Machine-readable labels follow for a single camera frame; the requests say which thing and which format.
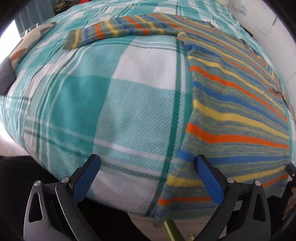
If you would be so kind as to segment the teal white plaid bedspread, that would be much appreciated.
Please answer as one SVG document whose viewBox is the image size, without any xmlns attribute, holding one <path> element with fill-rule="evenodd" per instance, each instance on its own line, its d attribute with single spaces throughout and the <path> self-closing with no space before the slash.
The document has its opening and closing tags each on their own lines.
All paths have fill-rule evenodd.
<svg viewBox="0 0 296 241">
<path fill-rule="evenodd" d="M 90 1 L 48 19 L 55 27 L 20 61 L 15 82 L 1 97 L 1 122 L 57 178 L 72 174 L 97 154 L 101 169 L 88 197 L 155 220 L 165 175 L 177 163 L 193 109 L 186 48 L 171 35 L 64 47 L 72 30 L 153 13 L 208 22 L 241 39 L 274 71 L 290 100 L 263 48 L 217 1 Z M 290 163 L 295 161 L 294 110 L 288 116 L 288 133 Z"/>
</svg>

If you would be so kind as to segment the white wall socket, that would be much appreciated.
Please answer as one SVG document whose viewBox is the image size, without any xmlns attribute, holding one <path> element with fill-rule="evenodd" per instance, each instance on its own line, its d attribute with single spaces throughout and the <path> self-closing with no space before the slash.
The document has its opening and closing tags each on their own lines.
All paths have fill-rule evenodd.
<svg viewBox="0 0 296 241">
<path fill-rule="evenodd" d="M 248 14 L 247 8 L 245 6 L 243 6 L 242 4 L 240 4 L 240 3 L 234 3 L 233 8 L 236 9 L 237 11 L 239 11 L 241 14 L 243 14 L 245 16 Z"/>
</svg>

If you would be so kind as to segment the yellow-green stick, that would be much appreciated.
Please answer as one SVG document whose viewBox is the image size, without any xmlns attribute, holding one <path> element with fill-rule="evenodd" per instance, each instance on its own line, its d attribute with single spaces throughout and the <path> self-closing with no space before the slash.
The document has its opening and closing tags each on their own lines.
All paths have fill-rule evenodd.
<svg viewBox="0 0 296 241">
<path fill-rule="evenodd" d="M 166 231 L 171 239 L 171 241 L 185 241 L 186 239 L 181 234 L 180 230 L 178 229 L 177 225 L 173 220 L 167 220 L 164 222 L 164 226 Z"/>
</svg>

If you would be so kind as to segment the striped multicolour knit sweater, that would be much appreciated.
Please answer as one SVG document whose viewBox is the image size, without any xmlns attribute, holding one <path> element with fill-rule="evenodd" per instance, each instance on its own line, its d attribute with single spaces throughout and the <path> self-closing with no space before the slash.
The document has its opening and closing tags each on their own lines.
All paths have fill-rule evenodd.
<svg viewBox="0 0 296 241">
<path fill-rule="evenodd" d="M 204 202 L 220 203 L 195 173 L 199 154 L 238 182 L 260 179 L 272 193 L 287 178 L 283 171 L 292 149 L 288 116 L 293 109 L 269 65 L 241 39 L 208 22 L 163 13 L 121 16 L 72 30 L 64 47 L 134 35 L 176 37 L 186 48 L 192 75 L 193 109 L 177 163 L 165 175 L 156 224 L 199 215 Z"/>
</svg>

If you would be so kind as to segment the grey striped clothes pile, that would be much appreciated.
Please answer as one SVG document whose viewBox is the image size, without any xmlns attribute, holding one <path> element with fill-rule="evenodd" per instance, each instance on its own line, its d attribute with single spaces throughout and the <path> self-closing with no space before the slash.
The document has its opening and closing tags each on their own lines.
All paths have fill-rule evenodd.
<svg viewBox="0 0 296 241">
<path fill-rule="evenodd" d="M 56 0 L 53 5 L 53 10 L 55 15 L 58 15 L 69 8 L 77 5 L 79 3 L 79 0 Z"/>
</svg>

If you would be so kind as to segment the blue curtain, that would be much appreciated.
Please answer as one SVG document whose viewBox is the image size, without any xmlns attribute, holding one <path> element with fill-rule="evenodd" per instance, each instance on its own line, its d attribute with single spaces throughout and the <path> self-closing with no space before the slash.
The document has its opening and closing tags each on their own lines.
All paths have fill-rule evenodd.
<svg viewBox="0 0 296 241">
<path fill-rule="evenodd" d="M 15 24 L 18 33 L 29 29 L 32 25 L 42 24 L 46 20 L 55 16 L 53 0 L 30 1 L 15 17 Z"/>
</svg>

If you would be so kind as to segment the patterned beige cushion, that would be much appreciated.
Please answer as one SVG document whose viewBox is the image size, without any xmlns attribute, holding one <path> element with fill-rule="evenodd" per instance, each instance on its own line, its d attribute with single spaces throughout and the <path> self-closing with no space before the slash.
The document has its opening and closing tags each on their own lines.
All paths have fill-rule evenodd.
<svg viewBox="0 0 296 241">
<path fill-rule="evenodd" d="M 20 42 L 16 45 L 13 51 L 9 54 L 9 61 L 13 71 L 17 68 L 20 61 L 27 53 L 50 31 L 55 27 L 56 22 L 38 25 L 34 29 L 26 32 Z"/>
</svg>

